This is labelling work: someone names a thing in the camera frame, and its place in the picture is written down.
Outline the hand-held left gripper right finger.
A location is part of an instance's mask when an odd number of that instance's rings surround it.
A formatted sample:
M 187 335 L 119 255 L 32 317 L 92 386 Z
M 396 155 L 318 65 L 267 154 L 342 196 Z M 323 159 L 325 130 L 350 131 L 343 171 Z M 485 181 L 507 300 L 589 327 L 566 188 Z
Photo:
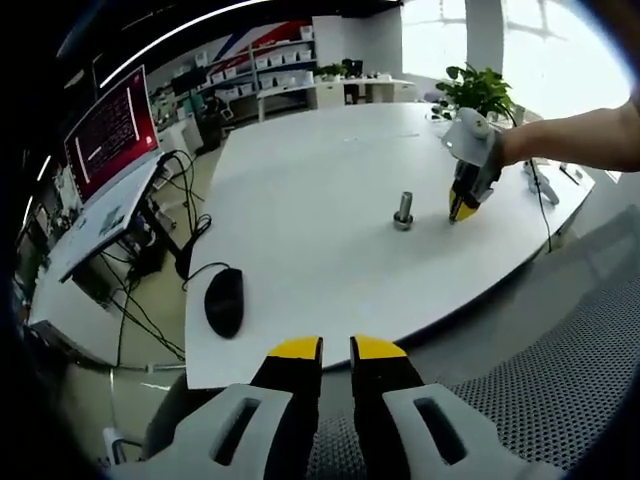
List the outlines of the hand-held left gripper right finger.
M 496 425 L 452 391 L 427 385 L 407 353 L 350 339 L 354 422 L 371 479 L 559 479 L 504 447 Z

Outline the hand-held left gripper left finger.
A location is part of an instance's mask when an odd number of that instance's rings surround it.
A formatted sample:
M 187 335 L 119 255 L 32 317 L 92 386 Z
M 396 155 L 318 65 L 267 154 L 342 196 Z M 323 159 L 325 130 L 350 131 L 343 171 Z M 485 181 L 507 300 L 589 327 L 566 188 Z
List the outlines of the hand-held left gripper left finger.
M 302 479 L 318 428 L 323 340 L 272 348 L 247 384 L 231 384 L 184 418 L 151 458 L 110 479 Z

